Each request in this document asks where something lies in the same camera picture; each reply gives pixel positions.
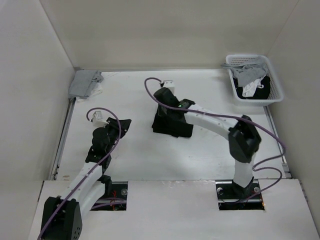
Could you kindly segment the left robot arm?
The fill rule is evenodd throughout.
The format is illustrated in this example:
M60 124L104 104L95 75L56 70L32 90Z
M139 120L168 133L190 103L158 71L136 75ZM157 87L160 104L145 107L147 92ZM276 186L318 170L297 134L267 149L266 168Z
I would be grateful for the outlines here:
M84 165L65 191L49 197L43 206L40 240L77 240L83 229L84 216L97 200L112 195L112 180L105 175L111 152L131 125L131 119L109 117L92 133L91 147Z

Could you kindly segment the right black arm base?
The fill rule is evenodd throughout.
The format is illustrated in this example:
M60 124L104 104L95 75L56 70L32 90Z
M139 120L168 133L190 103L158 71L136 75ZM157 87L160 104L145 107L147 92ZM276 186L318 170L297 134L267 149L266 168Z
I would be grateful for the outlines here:
M255 211L265 210L262 194L255 195L248 199L251 195L259 192L260 184L254 180L248 191L241 195L236 193L231 181L217 181L215 183L218 208L221 211Z

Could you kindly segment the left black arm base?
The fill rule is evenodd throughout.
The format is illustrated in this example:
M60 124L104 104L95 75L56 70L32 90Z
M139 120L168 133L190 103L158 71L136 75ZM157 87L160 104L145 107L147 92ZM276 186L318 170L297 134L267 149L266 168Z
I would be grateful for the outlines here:
M127 209L128 182L113 182L107 192L92 207L92 211L125 211Z

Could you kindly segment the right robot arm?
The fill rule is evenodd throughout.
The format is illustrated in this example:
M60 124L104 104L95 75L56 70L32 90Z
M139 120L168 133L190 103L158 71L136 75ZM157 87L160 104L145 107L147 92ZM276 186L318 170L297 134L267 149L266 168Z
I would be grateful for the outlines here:
M233 124L199 113L202 108L198 104L186 98L179 101L167 87L160 88L153 96L160 102L152 124L153 132L190 138L196 125L225 138L235 161L231 184L234 198L249 197L253 190L254 158L262 140L256 127L240 120Z

